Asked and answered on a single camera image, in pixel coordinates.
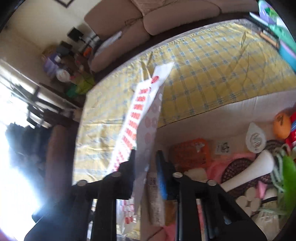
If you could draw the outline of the colourful sticker sheet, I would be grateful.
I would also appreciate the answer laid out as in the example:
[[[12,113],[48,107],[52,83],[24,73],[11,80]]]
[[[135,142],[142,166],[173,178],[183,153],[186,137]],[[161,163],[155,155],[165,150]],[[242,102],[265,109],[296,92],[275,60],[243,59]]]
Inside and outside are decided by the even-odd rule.
[[[135,150],[135,179],[131,197],[116,199],[119,207],[116,222],[123,235],[132,232],[137,224],[137,210],[144,192],[162,109],[164,83],[173,66],[173,62],[156,66],[152,77],[138,83],[112,151],[107,173],[119,170],[119,165],[126,162]]]

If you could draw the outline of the black round mesh fan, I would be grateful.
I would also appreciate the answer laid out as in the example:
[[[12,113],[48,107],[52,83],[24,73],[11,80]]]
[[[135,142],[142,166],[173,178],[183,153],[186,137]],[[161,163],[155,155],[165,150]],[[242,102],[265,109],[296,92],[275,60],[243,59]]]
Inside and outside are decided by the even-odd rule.
[[[280,176],[274,172],[280,167],[276,154],[283,145],[283,142],[269,140],[254,161],[240,158],[231,162],[222,173],[222,189],[236,198],[243,195],[248,188],[256,187],[259,182],[271,185],[272,178]]]

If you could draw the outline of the white cardboard box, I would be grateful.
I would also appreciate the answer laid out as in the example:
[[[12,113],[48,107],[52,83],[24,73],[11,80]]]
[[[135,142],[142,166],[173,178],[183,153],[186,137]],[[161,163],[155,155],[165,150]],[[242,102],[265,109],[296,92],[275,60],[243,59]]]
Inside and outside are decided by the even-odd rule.
[[[280,109],[295,108],[295,91],[284,91],[227,104],[160,128],[150,151],[151,171],[156,171],[157,151],[193,138],[219,141],[229,138],[231,149],[245,147],[251,122],[271,130],[271,120]],[[177,193],[175,235],[177,240],[265,240],[263,232],[234,199],[213,180],[205,183],[187,176],[173,178]]]

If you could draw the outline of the orange fruit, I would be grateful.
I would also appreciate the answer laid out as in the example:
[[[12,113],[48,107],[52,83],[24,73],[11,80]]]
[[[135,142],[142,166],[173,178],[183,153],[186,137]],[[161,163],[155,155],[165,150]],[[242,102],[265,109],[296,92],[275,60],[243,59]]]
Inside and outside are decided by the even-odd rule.
[[[279,113],[273,121],[273,133],[277,138],[286,139],[290,135],[291,122],[286,113]]]

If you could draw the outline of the biscuit tin red blue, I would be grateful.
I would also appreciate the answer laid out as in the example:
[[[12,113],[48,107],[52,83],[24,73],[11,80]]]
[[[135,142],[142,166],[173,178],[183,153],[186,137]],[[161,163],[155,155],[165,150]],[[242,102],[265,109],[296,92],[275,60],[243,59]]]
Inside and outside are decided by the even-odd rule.
[[[289,145],[291,149],[296,146],[296,112],[290,116],[291,129],[289,136],[285,139],[285,143]]]

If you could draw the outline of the yellow plaid table mat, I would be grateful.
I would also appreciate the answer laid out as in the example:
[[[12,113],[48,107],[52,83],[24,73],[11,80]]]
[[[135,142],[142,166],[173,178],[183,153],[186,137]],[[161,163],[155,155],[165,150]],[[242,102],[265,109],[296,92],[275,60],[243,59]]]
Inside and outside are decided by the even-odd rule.
[[[139,82],[174,62],[159,126],[226,104],[295,89],[295,72],[247,20],[224,21],[172,37],[138,54],[86,95],[72,179],[101,179]]]

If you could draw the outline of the brown fabric sofa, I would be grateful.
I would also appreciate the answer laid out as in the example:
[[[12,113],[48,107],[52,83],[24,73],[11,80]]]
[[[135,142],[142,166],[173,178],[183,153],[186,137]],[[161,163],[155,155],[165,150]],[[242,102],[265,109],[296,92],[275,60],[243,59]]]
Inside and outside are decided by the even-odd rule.
[[[97,73],[151,36],[220,14],[257,12],[257,1],[176,1],[143,16],[132,1],[100,1],[84,17],[102,40],[89,68]]]

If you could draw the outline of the blue round container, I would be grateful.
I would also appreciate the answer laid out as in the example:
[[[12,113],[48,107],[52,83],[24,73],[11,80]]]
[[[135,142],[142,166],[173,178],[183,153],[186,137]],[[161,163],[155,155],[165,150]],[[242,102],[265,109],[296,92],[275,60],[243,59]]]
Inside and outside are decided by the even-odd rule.
[[[280,56],[291,66],[291,68],[296,71],[296,56],[295,52],[290,49],[290,47],[280,40],[280,46],[278,49]]]

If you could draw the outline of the left brown sofa cushion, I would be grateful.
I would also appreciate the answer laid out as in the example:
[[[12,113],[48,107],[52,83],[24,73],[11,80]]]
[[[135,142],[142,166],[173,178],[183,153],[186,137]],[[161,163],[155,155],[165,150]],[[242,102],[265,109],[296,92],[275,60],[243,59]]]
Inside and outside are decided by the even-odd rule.
[[[175,2],[175,0],[132,0],[132,3],[139,9],[143,16]]]

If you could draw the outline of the green folded cloth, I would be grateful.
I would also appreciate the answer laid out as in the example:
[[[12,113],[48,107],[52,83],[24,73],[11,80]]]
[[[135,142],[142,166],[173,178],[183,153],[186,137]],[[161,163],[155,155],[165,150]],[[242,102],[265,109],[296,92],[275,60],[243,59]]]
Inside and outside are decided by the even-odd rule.
[[[279,16],[276,17],[275,24],[269,24],[268,26],[279,37],[280,40],[289,45],[291,48],[295,48],[295,40]]]

